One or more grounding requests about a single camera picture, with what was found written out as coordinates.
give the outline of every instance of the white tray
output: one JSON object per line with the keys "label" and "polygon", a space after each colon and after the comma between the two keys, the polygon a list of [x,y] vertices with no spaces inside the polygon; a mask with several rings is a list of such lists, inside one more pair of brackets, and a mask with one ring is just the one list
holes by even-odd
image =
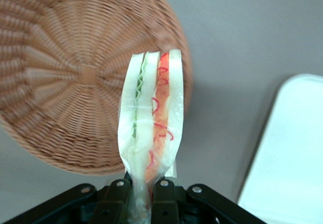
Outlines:
{"label": "white tray", "polygon": [[270,224],[323,223],[323,77],[281,87],[238,204]]}

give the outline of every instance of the metal bolt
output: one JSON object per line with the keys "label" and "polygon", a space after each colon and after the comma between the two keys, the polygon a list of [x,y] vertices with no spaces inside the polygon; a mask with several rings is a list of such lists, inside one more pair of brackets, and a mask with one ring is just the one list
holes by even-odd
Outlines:
{"label": "metal bolt", "polygon": [[161,185],[161,186],[166,187],[166,186],[168,186],[168,185],[169,185],[169,183],[168,183],[168,181],[167,181],[167,180],[162,180],[162,181],[160,182],[160,185]]}
{"label": "metal bolt", "polygon": [[125,184],[125,182],[123,182],[123,181],[117,182],[117,186],[123,186],[124,184]]}
{"label": "metal bolt", "polygon": [[194,193],[201,193],[202,192],[202,189],[198,186],[193,187],[192,190]]}
{"label": "metal bolt", "polygon": [[91,190],[91,187],[84,187],[82,190],[81,190],[81,193],[84,194],[84,193],[87,193]]}

